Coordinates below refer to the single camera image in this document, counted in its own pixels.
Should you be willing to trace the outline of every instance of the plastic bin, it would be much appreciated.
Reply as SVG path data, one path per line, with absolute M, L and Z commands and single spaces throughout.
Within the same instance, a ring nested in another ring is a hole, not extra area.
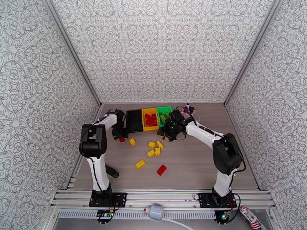
M 142 132 L 143 123 L 142 123 L 142 110 L 128 110 L 127 113 L 126 126 L 128 133 Z
M 154 113 L 156 115 L 156 121 L 157 121 L 157 126 L 148 126 L 146 124 L 146 117 L 145 114 L 149 114 L 150 116 Z M 157 108 L 143 108 L 142 109 L 142 121 L 143 121 L 143 130 L 144 131 L 149 131 L 149 130 L 158 130 L 159 129 L 159 121 L 157 119 L 158 113 L 157 113 Z
M 157 112 L 158 112 L 158 118 L 159 118 L 159 125 L 160 127 L 165 125 L 165 122 L 163 122 L 163 120 L 161 119 L 160 115 L 163 114 L 165 118 L 168 118 L 170 114 L 170 112 L 172 112 L 172 107 L 170 106 L 165 106 L 165 107 L 157 107 Z

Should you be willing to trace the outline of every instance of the wooden table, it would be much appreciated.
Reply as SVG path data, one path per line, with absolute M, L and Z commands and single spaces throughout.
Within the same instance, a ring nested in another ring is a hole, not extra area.
M 168 105 L 173 109 L 177 106 L 177 104 L 158 103 L 105 104 L 102 114 L 111 108 L 126 112 Z M 235 135 L 222 103 L 191 103 L 191 105 L 195 107 L 195 115 L 200 117 L 201 124 L 221 133 L 230 132 Z M 112 130 L 107 131 L 106 164 L 118 170 L 120 174 L 117 179 L 109 177 L 113 189 L 211 189 L 214 186 L 217 169 L 213 163 L 212 150 L 198 139 L 187 136 L 183 141 L 166 142 L 156 136 L 156 131 L 133 133 L 129 138 L 135 139 L 135 146 L 131 146 L 128 140 L 124 143 L 114 141 Z M 149 158 L 146 154 L 150 150 L 148 142 L 157 140 L 161 140 L 165 149 L 161 151 L 160 156 Z M 146 165 L 137 170 L 135 164 L 142 159 Z M 157 170 L 162 164 L 167 170 L 159 176 Z M 246 171 L 236 174 L 232 188 L 257 188 L 247 162 L 246 165 Z M 74 184 L 74 190 L 92 190 L 92 176 L 85 159 Z

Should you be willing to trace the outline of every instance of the green bin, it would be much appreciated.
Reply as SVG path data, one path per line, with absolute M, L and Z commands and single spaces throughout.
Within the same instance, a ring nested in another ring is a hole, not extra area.
M 159 126 L 162 127 L 165 125 L 165 121 L 163 121 L 163 118 L 168 118 L 170 112 L 172 112 L 172 107 L 170 106 L 164 106 L 164 107 L 157 107 L 157 113 L 158 113 L 158 119 L 159 119 Z

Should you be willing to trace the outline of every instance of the yellow bin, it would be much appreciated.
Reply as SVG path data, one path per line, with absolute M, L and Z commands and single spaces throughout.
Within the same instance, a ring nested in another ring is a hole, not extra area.
M 150 116 L 155 113 L 156 114 L 156 121 L 157 121 L 157 126 L 148 126 L 146 124 L 146 117 L 145 114 L 149 114 Z M 159 121 L 158 121 L 158 112 L 157 108 L 143 108 L 142 109 L 142 122 L 143 122 L 143 130 L 144 131 L 149 131 L 149 130 L 158 130 L 159 129 Z

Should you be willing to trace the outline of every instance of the patterned wallpaper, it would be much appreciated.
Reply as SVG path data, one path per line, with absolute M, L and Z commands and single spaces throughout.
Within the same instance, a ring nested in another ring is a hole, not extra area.
M 272 0 L 53 2 L 102 102 L 222 102 Z
M 97 104 L 42 0 L 0 0 L 0 229 L 41 229 Z
M 227 109 L 286 229 L 307 229 L 307 0 L 284 0 Z

